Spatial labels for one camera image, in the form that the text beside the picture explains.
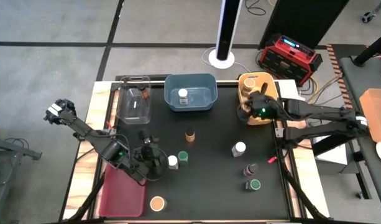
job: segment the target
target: portable power station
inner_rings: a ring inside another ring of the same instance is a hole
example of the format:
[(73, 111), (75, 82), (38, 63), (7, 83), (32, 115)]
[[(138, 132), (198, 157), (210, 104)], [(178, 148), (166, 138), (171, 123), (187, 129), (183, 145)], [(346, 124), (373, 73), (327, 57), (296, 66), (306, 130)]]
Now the portable power station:
[(302, 86), (317, 70), (323, 59), (313, 49), (276, 34), (266, 43), (259, 65), (279, 78), (294, 79)]

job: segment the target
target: tower fan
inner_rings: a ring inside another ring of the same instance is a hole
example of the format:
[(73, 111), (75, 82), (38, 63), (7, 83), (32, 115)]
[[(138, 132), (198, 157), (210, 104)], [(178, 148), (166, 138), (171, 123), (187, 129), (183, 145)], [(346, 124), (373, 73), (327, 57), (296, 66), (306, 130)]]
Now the tower fan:
[(241, 4), (242, 0), (222, 0), (216, 48), (208, 56), (209, 62), (216, 68), (225, 69), (234, 64), (231, 49)]

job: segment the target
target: white cylinder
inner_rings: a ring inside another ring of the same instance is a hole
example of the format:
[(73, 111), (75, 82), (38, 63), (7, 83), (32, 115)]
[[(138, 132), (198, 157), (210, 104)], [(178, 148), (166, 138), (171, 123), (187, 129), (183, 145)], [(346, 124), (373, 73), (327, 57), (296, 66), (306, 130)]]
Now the white cylinder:
[(168, 156), (168, 168), (169, 169), (178, 169), (178, 158), (176, 156)]
[(187, 105), (188, 104), (188, 91), (184, 88), (180, 89), (178, 91), (179, 95), (179, 102), (181, 105)]
[(243, 155), (245, 151), (246, 145), (244, 144), (244, 142), (237, 142), (232, 148), (232, 153), (234, 157)]

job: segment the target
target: blue plastic bin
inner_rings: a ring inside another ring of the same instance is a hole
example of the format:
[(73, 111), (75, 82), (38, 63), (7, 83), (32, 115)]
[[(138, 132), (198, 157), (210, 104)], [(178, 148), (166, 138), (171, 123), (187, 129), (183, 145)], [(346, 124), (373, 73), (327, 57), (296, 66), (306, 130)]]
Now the blue plastic bin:
[[(188, 104), (181, 105), (178, 91), (188, 91)], [(173, 111), (209, 110), (218, 98), (215, 77), (208, 73), (170, 75), (165, 79), (164, 99)]]

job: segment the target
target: gray carpet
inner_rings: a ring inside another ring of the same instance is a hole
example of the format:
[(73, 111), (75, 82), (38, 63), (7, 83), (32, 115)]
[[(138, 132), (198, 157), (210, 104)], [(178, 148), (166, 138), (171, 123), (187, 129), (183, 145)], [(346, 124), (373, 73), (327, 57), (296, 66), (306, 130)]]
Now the gray carpet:
[[(118, 0), (0, 0), (0, 41), (105, 42)], [(115, 42), (214, 43), (220, 0), (126, 0)], [(350, 1), (321, 44), (370, 44), (381, 36), (381, 13), (369, 24), (360, 16), (379, 0)], [(265, 16), (242, 8), (235, 43), (257, 44), (269, 21), (272, 6), (261, 0)], [(71, 99), (84, 119), (103, 48), (0, 47), (0, 137), (26, 138), (42, 151), (39, 161), (24, 158), (4, 209), (4, 220), (20, 223), (57, 221), (78, 146), (71, 131), (51, 126), (42, 118), (58, 98)], [(216, 70), (201, 61), (205, 49), (111, 50), (103, 80), (117, 75), (209, 72), (217, 79), (233, 79), (245, 70), (234, 65)], [(256, 50), (234, 49), (236, 61), (260, 70)], [(313, 75), (322, 86), (334, 75), (328, 53)], [(340, 94), (337, 84), (318, 103)], [(342, 106), (341, 98), (329, 106)], [(338, 220), (381, 223), (381, 205), (367, 179), (373, 200), (358, 200), (355, 175), (322, 176), (329, 212)]]

